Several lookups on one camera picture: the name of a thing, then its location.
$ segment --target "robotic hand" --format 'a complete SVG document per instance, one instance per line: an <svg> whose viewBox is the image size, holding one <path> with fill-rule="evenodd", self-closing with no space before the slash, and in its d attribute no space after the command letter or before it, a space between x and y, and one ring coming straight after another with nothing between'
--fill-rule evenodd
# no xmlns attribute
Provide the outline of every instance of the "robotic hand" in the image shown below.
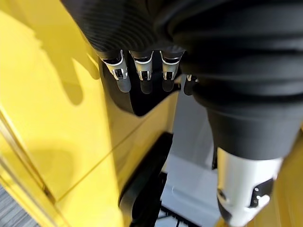
<svg viewBox="0 0 303 227"><path fill-rule="evenodd" d="M269 202L303 117L303 2L62 2L123 83L122 91L131 89L123 74L127 69L106 60L112 51L131 51L144 84L151 78L152 54L136 57L135 52L161 50L164 89L171 88L178 65L195 76L188 93L207 108L220 212L231 226L247 224ZM181 60L166 56L184 51Z"/></svg>

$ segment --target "yellow wall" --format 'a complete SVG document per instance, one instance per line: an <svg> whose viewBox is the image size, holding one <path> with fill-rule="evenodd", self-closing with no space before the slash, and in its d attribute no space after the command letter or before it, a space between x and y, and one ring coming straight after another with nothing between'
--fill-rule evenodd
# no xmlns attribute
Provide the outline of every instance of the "yellow wall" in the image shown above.
<svg viewBox="0 0 303 227"><path fill-rule="evenodd" d="M59 1L0 1L0 31L1 184L42 226L127 226L119 193L177 94L142 118L117 108Z"/></svg>

